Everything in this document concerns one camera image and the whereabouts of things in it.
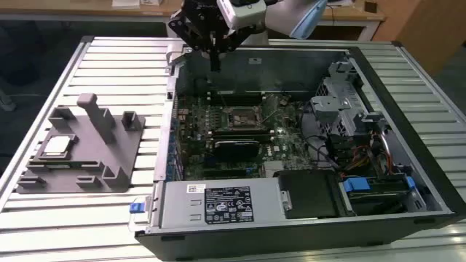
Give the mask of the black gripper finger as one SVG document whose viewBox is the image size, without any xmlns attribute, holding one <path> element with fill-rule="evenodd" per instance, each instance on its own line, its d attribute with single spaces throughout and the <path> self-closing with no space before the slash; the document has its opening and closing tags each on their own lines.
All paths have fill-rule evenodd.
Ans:
<svg viewBox="0 0 466 262">
<path fill-rule="evenodd" d="M 179 10 L 172 15 L 168 26 L 195 51 L 205 53 L 211 71 L 215 72 L 215 45 L 207 18 L 203 11 Z"/>
<path fill-rule="evenodd" d="M 220 31 L 215 33 L 215 71 L 220 71 L 220 55 L 232 52 L 247 37 L 256 32 L 256 25 L 243 27 L 232 33 Z"/>
</svg>

